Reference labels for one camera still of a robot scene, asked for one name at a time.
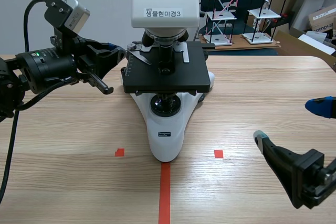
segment wooden table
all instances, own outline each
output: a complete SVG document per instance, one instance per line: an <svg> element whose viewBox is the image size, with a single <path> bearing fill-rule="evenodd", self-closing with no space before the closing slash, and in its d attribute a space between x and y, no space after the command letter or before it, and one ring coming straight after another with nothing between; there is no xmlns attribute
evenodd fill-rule
<svg viewBox="0 0 336 224"><path fill-rule="evenodd" d="M336 120L304 104L336 96L336 74L314 57L212 56L207 63L215 86L171 164L171 223L334 223L336 193L313 210L294 209L253 132L263 130L294 152L316 148L330 163ZM80 83L20 114L1 224L158 222L160 163L120 85L124 65L106 77L112 95ZM1 174L11 123L0 124ZM125 148L124 157L114 157L117 148ZM224 159L214 150L223 150Z"/></svg>

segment white microscope body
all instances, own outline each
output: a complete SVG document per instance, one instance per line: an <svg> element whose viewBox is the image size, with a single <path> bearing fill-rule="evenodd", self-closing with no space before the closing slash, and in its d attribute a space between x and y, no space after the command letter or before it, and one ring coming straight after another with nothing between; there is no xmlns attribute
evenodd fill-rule
<svg viewBox="0 0 336 224"><path fill-rule="evenodd" d="M199 26L199 0L133 0L132 4L132 27L145 28L147 35L162 47L183 48L181 44L185 44L184 63L189 63L189 56L190 61L193 60L193 55L188 55L186 43L177 40L185 34L186 28ZM215 76L209 72L209 78L212 87ZM155 93L131 95L146 122L153 155L162 162L172 161L181 151L186 125L204 94L177 93L181 107L168 117L153 112L151 102Z"/></svg>

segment white wall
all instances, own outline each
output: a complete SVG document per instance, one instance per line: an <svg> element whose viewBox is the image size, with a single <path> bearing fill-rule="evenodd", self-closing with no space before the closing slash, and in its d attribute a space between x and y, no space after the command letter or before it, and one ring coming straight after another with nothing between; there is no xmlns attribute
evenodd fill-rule
<svg viewBox="0 0 336 224"><path fill-rule="evenodd" d="M31 0L0 0L0 55L24 51L23 14ZM131 27L131 0L78 0L91 11L80 35L122 47L142 38L143 29ZM44 4L36 5L29 16L30 49L51 47L52 27L44 20ZM193 37L195 29L190 29Z"/></svg>

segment white shelf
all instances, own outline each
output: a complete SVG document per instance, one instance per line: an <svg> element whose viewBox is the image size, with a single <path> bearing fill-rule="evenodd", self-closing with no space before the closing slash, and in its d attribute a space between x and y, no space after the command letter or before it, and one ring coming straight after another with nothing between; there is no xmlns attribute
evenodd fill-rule
<svg viewBox="0 0 336 224"><path fill-rule="evenodd" d="M252 42L253 38L253 33L249 34L242 34L242 36L252 45L254 44L267 44L267 43L272 43L273 40L270 39L270 37L264 33L256 33L254 35L254 39Z"/></svg>
<svg viewBox="0 0 336 224"><path fill-rule="evenodd" d="M251 13L253 16L262 19L262 18L281 18L280 15L276 14L270 9L264 9L261 11L261 15L259 16L260 13L260 8L254 9L254 10L249 10L249 13Z"/></svg>
<svg viewBox="0 0 336 224"><path fill-rule="evenodd" d="M213 35L211 38L211 42L210 42L210 37L211 37L210 35L204 35L204 38L206 39L208 43L213 43L216 46L231 46L232 45L232 43L230 43L230 40L221 34Z"/></svg>
<svg viewBox="0 0 336 224"><path fill-rule="evenodd" d="M207 12L206 15L209 16L211 21L220 21L220 20L234 20L236 19L235 16L231 12L222 12L220 16L220 11L215 12L215 17L212 19L214 12Z"/></svg>

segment blue object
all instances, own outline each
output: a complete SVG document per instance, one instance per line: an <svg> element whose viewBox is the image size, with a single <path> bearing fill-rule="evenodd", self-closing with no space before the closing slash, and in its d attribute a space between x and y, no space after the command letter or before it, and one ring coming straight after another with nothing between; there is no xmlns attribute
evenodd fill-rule
<svg viewBox="0 0 336 224"><path fill-rule="evenodd" d="M319 99L312 99L306 103L306 109L315 115L322 116L324 118L334 118L332 115L333 97L325 97Z"/></svg>
<svg viewBox="0 0 336 224"><path fill-rule="evenodd" d="M114 44L112 44L112 43L109 43L109 50L110 50L110 51L115 50L117 47L119 47L119 46L114 45Z"/></svg>

